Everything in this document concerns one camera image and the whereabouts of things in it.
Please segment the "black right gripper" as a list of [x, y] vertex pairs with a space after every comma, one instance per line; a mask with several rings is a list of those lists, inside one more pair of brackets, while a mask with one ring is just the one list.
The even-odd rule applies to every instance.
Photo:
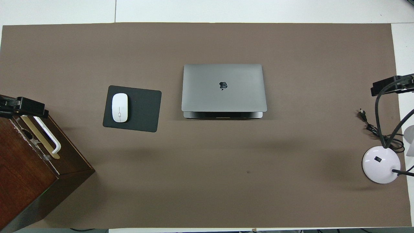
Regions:
[[371, 87], [371, 96], [377, 97], [380, 93], [382, 94], [391, 94], [391, 93], [400, 94], [400, 93], [407, 93], [407, 92], [413, 93], [414, 92], [414, 74], [402, 76], [402, 79], [404, 79], [403, 81], [401, 81], [402, 84], [395, 84], [392, 87], [388, 88], [387, 90], [382, 91], [384, 87], [400, 79], [401, 79], [401, 76], [392, 76], [390, 78], [386, 78], [381, 81], [374, 82], [373, 87]]

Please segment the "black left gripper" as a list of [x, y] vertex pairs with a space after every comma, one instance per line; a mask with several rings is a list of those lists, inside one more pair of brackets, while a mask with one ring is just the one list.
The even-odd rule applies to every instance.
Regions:
[[[15, 102], [19, 101], [18, 109], [20, 111], [14, 111]], [[25, 111], [43, 111], [41, 113], [25, 112]], [[1, 118], [13, 118], [14, 116], [33, 116], [48, 118], [49, 111], [45, 109], [45, 104], [26, 97], [4, 97], [0, 96], [0, 117]]]

